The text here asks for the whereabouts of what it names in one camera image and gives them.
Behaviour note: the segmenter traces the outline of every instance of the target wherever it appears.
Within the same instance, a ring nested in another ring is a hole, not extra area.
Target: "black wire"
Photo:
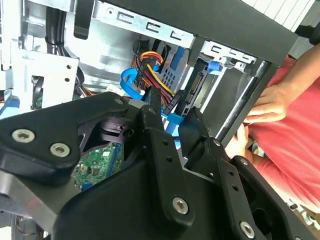
[[[64,57],[70,57],[64,47],[65,44],[65,25],[67,13],[56,8],[47,7],[45,17],[45,31],[47,42],[47,52]],[[78,66],[76,70],[75,89],[82,96],[87,97],[86,91],[82,88],[85,76],[81,68]]]
[[[152,73],[150,72],[150,70],[149,69],[147,69],[146,70],[148,73],[149,73],[149,75],[152,77],[152,79],[157,83],[157,80],[152,76]],[[159,84],[159,87],[171,98],[171,99],[173,99],[173,95],[167,90],[167,89],[165,89],[163,86],[161,86],[160,84]]]

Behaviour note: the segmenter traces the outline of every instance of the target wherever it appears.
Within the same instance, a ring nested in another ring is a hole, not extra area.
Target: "bolt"
[[[120,104],[120,105],[124,104],[124,102],[123,102],[121,99],[119,99],[119,98],[115,98],[114,101],[115,101],[117,104]]]
[[[246,165],[246,166],[248,165],[248,162],[247,162],[244,158],[241,158],[240,161],[241,161],[244,165]]]
[[[62,142],[56,142],[51,145],[50,152],[59,158],[64,158],[69,155],[70,148]]]
[[[178,213],[183,215],[186,215],[188,213],[188,210],[189,210],[188,204],[181,197],[176,196],[172,200],[172,205]]]
[[[241,221],[240,222],[240,228],[244,235],[246,235],[247,238],[249,239],[254,239],[255,238],[255,231],[252,229],[252,227],[247,223],[246,221]]]
[[[11,136],[16,142],[24,144],[30,143],[36,138],[33,131],[23,128],[15,130]]]
[[[221,146],[221,143],[217,139],[213,139],[213,142],[217,146]]]
[[[152,114],[157,114],[156,110],[154,110],[153,107],[149,108],[149,112],[152,113]]]
[[[134,134],[134,131],[132,129],[127,129],[123,132],[123,136],[126,138],[130,138],[132,137],[132,135]]]

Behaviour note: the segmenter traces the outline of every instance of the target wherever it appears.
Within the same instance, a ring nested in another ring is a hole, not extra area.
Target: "red wire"
[[[166,108],[168,106],[164,96],[161,97],[161,101],[163,102],[164,108]]]
[[[142,59],[149,58],[150,56],[153,56],[153,57],[158,58],[159,62],[157,62],[157,63],[158,63],[159,65],[162,64],[162,61],[161,61],[162,57],[161,57],[158,53],[157,53],[157,54],[156,54],[156,53],[148,53],[148,54],[140,57],[140,60],[142,61]]]
[[[159,85],[155,82],[155,80],[150,76],[148,72],[145,72],[145,74],[158,89],[161,89],[161,87],[159,87]],[[171,101],[170,96],[162,89],[161,89],[161,94],[168,100],[168,102]]]

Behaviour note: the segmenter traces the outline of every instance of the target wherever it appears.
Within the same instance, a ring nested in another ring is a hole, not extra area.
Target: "motherboard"
[[[74,185],[82,191],[103,181],[121,169],[123,147],[110,143],[107,147],[93,150],[83,156],[72,174]]]

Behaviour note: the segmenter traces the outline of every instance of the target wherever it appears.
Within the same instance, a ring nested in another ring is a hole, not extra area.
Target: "pink shirt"
[[[287,57],[268,86],[276,85],[294,65]],[[254,123],[249,133],[270,160],[257,170],[283,199],[320,213],[320,78],[277,122]]]

